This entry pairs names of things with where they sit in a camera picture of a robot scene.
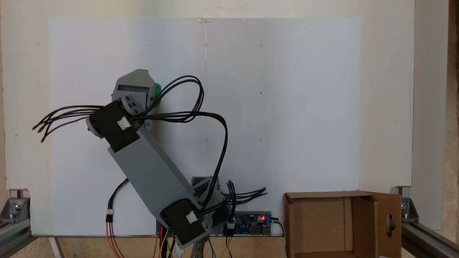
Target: white backdrop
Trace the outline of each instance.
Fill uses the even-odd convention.
[[[51,108],[105,105],[116,80],[148,69],[165,86],[195,75],[203,110],[227,121],[220,180],[268,195],[239,210],[282,217],[286,191],[355,190],[359,180],[360,21],[358,19],[50,19]],[[185,85],[162,111],[190,110]],[[224,130],[210,118],[158,124],[158,139],[182,173],[211,175]],[[106,204],[125,178],[108,144],[84,122],[52,141],[55,235],[104,235]],[[117,235],[154,234],[154,218],[128,185],[115,201]]]

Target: green wire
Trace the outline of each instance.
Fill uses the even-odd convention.
[[[207,240],[209,240],[210,249],[212,249],[212,258],[213,258],[213,257],[216,258],[217,255],[215,254],[215,251],[213,250],[212,242],[210,242],[210,237],[209,237],[209,235],[207,235]]]
[[[172,255],[171,247],[169,246],[169,240],[168,240],[167,237],[166,237],[166,243],[168,245],[168,249],[169,249],[169,253],[170,253],[171,257],[174,258],[174,256]]]

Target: cable connector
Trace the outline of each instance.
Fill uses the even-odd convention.
[[[191,211],[190,214],[186,215],[186,219],[188,220],[190,224],[198,221],[198,218],[196,217],[194,211]]]
[[[105,217],[105,222],[113,223],[113,209],[107,209],[107,216]]]
[[[232,222],[228,221],[228,224],[226,225],[226,236],[227,237],[233,237],[234,236],[234,226],[236,225],[236,220],[233,218]]]
[[[127,128],[131,127],[131,124],[129,123],[128,119],[126,117],[122,117],[119,121],[117,121],[119,127],[121,127],[121,130],[126,130]]]
[[[228,222],[228,225],[226,225],[226,228],[229,229],[229,230],[233,230],[234,229],[234,223],[229,223]]]
[[[183,253],[185,252],[185,250],[180,249],[179,245],[177,244],[177,241],[175,242],[175,252],[177,253],[178,258],[182,258]]]

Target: circuit board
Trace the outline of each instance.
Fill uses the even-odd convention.
[[[156,235],[159,235],[159,221],[156,220]],[[174,237],[174,230],[168,231],[168,237]]]
[[[234,235],[270,236],[271,212],[235,212]],[[228,220],[224,222],[223,235],[226,236]]]

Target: bolt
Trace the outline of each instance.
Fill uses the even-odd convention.
[[[13,207],[14,207],[15,210],[18,211],[18,210],[21,209],[22,203],[20,203],[20,202],[15,202],[15,203],[13,203]]]

